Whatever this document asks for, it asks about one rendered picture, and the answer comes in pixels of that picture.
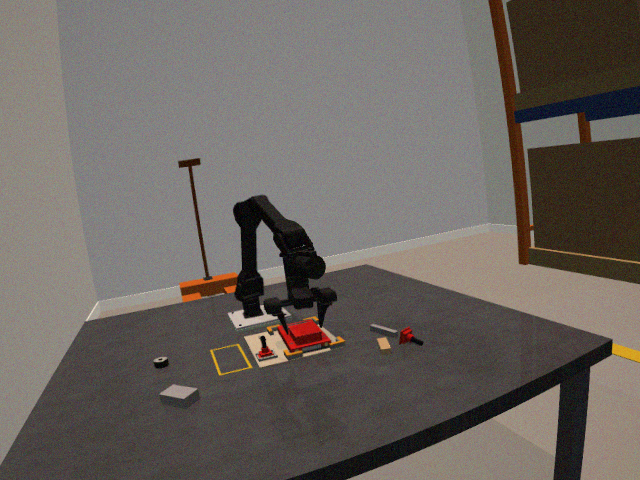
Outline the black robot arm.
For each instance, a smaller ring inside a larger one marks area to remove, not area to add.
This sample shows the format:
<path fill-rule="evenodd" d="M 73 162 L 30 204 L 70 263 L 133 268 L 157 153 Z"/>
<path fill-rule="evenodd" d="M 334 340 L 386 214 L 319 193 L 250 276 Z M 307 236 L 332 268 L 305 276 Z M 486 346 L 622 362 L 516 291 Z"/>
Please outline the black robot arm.
<path fill-rule="evenodd" d="M 251 196 L 233 207 L 235 221 L 241 228 L 242 270 L 237 276 L 236 299 L 242 302 L 245 318 L 263 316 L 259 296 L 264 295 L 263 279 L 256 262 L 256 228 L 262 220 L 273 233 L 273 241 L 283 258 L 286 277 L 319 279 L 326 269 L 324 260 L 317 256 L 312 241 L 301 225 L 286 219 L 266 195 Z M 303 246 L 305 245 L 305 246 Z M 301 247 L 302 246 L 302 247 Z M 294 249 L 293 249 L 294 248 Z M 295 309 L 311 308 L 320 301 L 319 287 L 296 289 L 289 285 L 288 302 Z"/>

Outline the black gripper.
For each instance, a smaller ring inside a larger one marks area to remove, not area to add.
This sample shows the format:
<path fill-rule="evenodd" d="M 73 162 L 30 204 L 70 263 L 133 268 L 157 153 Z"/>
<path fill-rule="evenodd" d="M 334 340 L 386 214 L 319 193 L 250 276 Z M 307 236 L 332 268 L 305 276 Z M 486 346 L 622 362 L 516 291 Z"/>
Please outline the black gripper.
<path fill-rule="evenodd" d="M 301 276 L 297 276 L 297 277 L 285 276 L 285 279 L 286 279 L 287 293 L 289 290 L 289 285 L 293 286 L 293 288 L 300 289 L 300 288 L 306 287 L 306 284 L 308 283 L 308 287 L 309 287 L 308 278 L 301 277 Z M 324 317 L 325 317 L 325 313 L 328 306 L 333 305 L 332 302 L 336 302 L 336 301 L 337 301 L 337 294 L 334 290 L 332 290 L 329 287 L 320 289 L 320 301 L 317 302 L 318 321 L 319 321 L 320 328 L 322 328 L 323 326 Z M 289 305 L 293 305 L 293 303 L 288 302 L 288 299 L 279 300 L 278 297 L 272 297 L 264 300 L 264 309 L 266 313 L 269 315 L 272 314 L 272 316 L 274 317 L 277 316 L 284 330 L 288 335 L 289 335 L 289 330 L 286 326 L 284 313 L 282 312 L 281 309 L 282 307 L 289 306 Z"/>

